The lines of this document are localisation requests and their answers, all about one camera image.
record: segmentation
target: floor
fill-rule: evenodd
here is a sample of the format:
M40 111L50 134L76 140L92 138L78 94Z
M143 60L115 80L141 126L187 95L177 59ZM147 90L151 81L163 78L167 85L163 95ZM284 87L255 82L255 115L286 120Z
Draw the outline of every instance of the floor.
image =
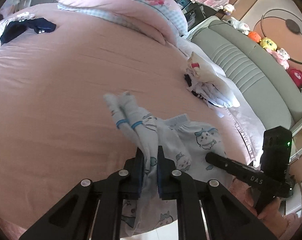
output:
M236 11L232 14L232 17L243 21L251 30L258 32L260 35L262 34L261 17L272 10L267 13L266 19L263 21L265 34L280 48L284 48L292 59L302 61L302 13L292 0L235 0L234 6ZM224 20L229 18L224 15L221 15L221 17ZM286 19L292 19L299 25L301 29L299 35L293 34L287 29ZM290 67L302 71L302 64L291 60L289 64Z
M148 233L132 237L122 238L121 240L178 240L178 221L152 230Z

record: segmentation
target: hand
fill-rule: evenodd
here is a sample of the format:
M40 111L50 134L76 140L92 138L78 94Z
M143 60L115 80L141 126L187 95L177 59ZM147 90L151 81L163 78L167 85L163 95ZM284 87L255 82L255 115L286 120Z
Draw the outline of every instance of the hand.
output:
M262 212L257 215L255 208L253 207L254 201L251 194L251 188L248 188L245 193L243 202L244 206L249 209L258 219L279 238L287 229L288 222L278 211L281 201L279 198L274 199L268 204Z

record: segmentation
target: pink sleeve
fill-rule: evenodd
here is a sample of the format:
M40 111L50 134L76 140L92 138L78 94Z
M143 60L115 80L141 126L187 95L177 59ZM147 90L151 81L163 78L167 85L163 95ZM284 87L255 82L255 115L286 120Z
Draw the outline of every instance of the pink sleeve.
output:
M290 240L302 224L302 217L299 218L296 213L293 213L284 216L284 218L287 220L288 226L279 240Z
M271 49L265 48L265 50L266 50L268 53L272 54L272 50L271 50Z

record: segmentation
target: pink bedsheet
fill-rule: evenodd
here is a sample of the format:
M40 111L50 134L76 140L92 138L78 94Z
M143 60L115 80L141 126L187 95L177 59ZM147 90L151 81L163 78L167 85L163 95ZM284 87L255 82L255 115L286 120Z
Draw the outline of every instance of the pink bedsheet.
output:
M25 9L55 23L0 47L0 217L28 228L84 178L105 179L135 155L102 96L131 91L166 119L216 127L229 158L250 159L225 113L187 91L186 59L141 33L56 4Z

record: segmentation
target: white clothing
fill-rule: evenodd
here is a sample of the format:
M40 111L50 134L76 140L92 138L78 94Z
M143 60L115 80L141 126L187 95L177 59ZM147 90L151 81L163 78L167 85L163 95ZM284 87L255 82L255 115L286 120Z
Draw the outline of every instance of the white clothing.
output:
M229 116L234 120L236 128L242 135L251 156L251 161L254 162L255 167L258 167L260 165L261 155L263 154L263 134L265 131L261 120L256 116L234 82L226 77L223 69L215 64L198 45L180 37L178 39L177 47L187 58L190 58L192 52L195 52L203 60L209 63L214 69L215 74L222 79L234 93L234 96L239 102L239 107L231 107L226 110Z
M166 158L173 160L178 170L194 179L207 182L217 179L229 187L232 176L208 164L205 155L215 152L226 156L216 128L200 122L190 122L186 115L169 120L158 119L138 107L128 92L117 97L105 95L113 121L123 134L141 149L144 155L144 178L138 201L124 201L120 237L151 231L177 219L176 201L163 201L157 189L158 145Z
M9 19L4 19L0 21L0 37L2 36L3 32L7 28L8 24L14 21L20 21L20 20L29 20L34 18L35 15L29 12L24 12L21 14L16 15L15 17L9 18Z
M211 66L209 62L204 60L196 52L192 52L190 58L188 59L188 70L190 70L194 77L203 84L211 84L214 89L209 89L206 93L209 98L215 101L219 99L221 103L218 103L221 107L239 107L240 103L235 97L234 93L230 87L219 77L215 69Z
M203 97L203 101L210 106L208 102L211 102L217 107L233 107L232 102L222 95L217 88L211 83L202 83L193 75L190 69L187 69L192 86L188 87L187 90L194 91Z

